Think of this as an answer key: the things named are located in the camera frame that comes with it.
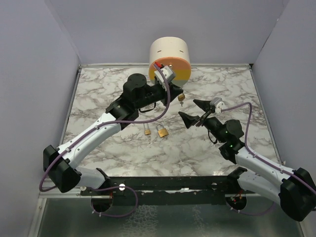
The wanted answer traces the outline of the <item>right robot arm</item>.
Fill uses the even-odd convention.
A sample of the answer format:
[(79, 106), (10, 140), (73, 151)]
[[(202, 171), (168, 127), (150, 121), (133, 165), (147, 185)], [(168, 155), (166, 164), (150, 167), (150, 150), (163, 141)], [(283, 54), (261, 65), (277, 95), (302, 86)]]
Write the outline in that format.
[(303, 221), (316, 209), (316, 185), (310, 173), (276, 163), (255, 152), (246, 140), (248, 130), (243, 130), (237, 119), (220, 122), (211, 114), (221, 113), (223, 102), (220, 98), (212, 101), (194, 100), (204, 114), (191, 116), (179, 112), (186, 128), (203, 126), (215, 138), (214, 144), (221, 143), (220, 154), (226, 160), (242, 166), (242, 172), (227, 180), (232, 193), (240, 190), (257, 193), (278, 204), (284, 213), (295, 221)]

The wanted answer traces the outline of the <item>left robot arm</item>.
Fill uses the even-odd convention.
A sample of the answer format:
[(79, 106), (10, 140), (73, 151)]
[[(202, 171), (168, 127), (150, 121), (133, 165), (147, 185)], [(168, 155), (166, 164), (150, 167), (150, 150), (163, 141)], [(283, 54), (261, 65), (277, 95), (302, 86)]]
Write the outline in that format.
[(43, 169), (60, 192), (76, 186), (92, 188), (103, 195), (109, 189), (109, 177), (99, 168), (80, 168), (81, 161), (102, 142), (125, 129), (139, 116), (141, 108), (161, 101), (168, 106), (183, 89), (172, 83), (174, 73), (156, 73), (155, 84), (147, 84), (143, 74), (132, 74), (123, 85), (121, 96), (89, 128), (69, 142), (43, 151)]

